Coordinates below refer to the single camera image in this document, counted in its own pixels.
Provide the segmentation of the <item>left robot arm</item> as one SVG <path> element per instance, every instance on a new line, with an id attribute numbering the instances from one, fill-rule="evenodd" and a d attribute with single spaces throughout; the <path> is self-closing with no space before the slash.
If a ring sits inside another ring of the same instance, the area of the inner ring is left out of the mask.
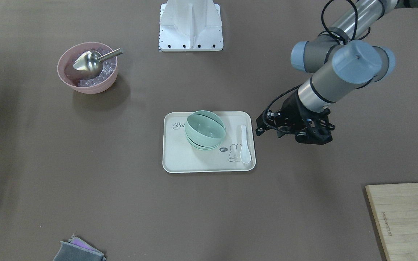
<path id="1" fill-rule="evenodd" d="M 294 135 L 298 143 L 326 144 L 335 126 L 329 106 L 351 91 L 388 76 L 396 58 L 386 48 L 363 41 L 372 24 L 394 9 L 418 8 L 418 0 L 357 0 L 331 27 L 314 41 L 297 43 L 291 52 L 292 66 L 312 73 L 305 83 L 290 90 L 281 109 L 264 109 L 257 118 L 257 136 L 274 129 L 277 137 Z"/>

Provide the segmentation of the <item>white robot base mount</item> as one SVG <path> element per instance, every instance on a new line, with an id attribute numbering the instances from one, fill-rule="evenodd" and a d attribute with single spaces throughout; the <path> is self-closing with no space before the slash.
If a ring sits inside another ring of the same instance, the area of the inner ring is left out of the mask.
<path id="1" fill-rule="evenodd" d="M 160 6 L 158 50 L 222 51 L 220 6 L 212 0 L 168 0 Z"/>

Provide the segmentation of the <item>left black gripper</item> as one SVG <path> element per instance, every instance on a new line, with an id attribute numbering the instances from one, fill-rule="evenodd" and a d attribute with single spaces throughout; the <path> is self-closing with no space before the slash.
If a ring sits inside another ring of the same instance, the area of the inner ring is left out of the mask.
<path id="1" fill-rule="evenodd" d="M 277 112 L 270 110 L 272 104 L 282 96 L 292 92 Z M 331 132 L 335 125 L 329 122 L 330 109 L 314 112 L 301 102 L 297 89 L 290 89 L 277 96 L 257 117 L 256 135 L 260 136 L 269 129 L 277 131 L 277 137 L 295 135 L 295 140 L 302 144 L 327 144 L 332 141 Z"/>

